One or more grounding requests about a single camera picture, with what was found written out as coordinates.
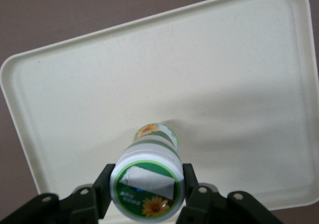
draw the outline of bottle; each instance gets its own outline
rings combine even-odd
[[[184,200],[179,141],[168,127],[151,123],[135,135],[110,177],[111,197],[129,218],[146,223],[173,216]]]

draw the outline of plastic bottle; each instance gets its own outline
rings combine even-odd
[[[168,127],[142,127],[111,174],[110,191],[117,208],[129,218],[156,223],[173,216],[184,200],[179,143]]]

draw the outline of green label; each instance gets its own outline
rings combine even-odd
[[[154,219],[169,213],[180,197],[180,189],[177,178],[167,167],[144,160],[120,171],[115,180],[115,195],[131,215]]]

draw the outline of green stripe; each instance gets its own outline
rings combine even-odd
[[[141,137],[144,137],[144,136],[148,136],[148,135],[157,135],[157,136],[160,136],[164,139],[166,139],[167,141],[169,141],[172,145],[174,145],[173,141],[171,140],[171,138],[164,132],[162,131],[152,131],[151,133],[148,133],[148,134],[145,134]]]
[[[165,143],[162,143],[162,142],[159,142],[159,141],[155,141],[155,140],[144,140],[144,141],[137,141],[133,144],[131,144],[128,148],[130,147],[133,147],[135,145],[139,145],[139,144],[147,144],[147,143],[151,143],[151,144],[157,144],[157,145],[160,145],[162,147],[165,147],[165,148],[168,148],[170,151],[172,151],[176,157],[181,161],[181,159],[179,158],[178,154],[176,153],[176,151],[171,148],[169,145],[165,144]]]

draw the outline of sunflower image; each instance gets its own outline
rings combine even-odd
[[[169,210],[167,200],[163,200],[158,196],[152,197],[151,200],[146,198],[143,200],[143,203],[142,214],[146,215],[147,217],[156,217],[166,213]]]
[[[136,135],[136,138],[142,137],[143,135],[146,135],[148,133],[151,133],[153,131],[158,131],[158,130],[159,130],[159,128],[158,128],[157,124],[155,124],[155,123],[148,124],[140,129],[140,131]]]

